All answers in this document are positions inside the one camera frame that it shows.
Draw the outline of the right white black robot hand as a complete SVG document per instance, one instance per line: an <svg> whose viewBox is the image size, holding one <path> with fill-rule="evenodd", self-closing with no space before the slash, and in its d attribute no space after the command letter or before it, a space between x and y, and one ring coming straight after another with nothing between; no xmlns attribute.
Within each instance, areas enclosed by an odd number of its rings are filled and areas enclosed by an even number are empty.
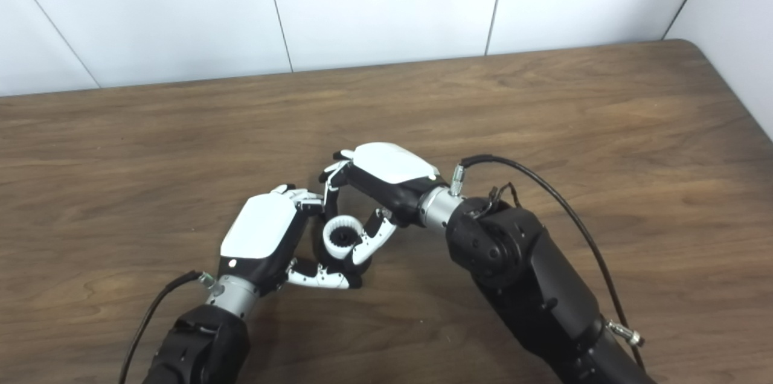
<svg viewBox="0 0 773 384"><path fill-rule="evenodd" d="M428 203L448 188L434 165L397 144L369 142L334 153L318 177L326 219L339 221L339 190L350 186L376 202L359 237L340 258L349 270L362 266L398 228L428 227Z"/></svg>

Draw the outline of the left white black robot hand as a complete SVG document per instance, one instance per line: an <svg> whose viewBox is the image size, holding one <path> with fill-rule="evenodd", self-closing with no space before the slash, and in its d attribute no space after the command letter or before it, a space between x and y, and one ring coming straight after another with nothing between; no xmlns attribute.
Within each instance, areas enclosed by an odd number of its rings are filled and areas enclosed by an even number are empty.
<svg viewBox="0 0 773 384"><path fill-rule="evenodd" d="M293 184L250 197L221 243L218 283L224 286L240 280L257 296L279 290L285 283L320 289L361 288L358 275L295 256L309 220L324 212L320 194Z"/></svg>

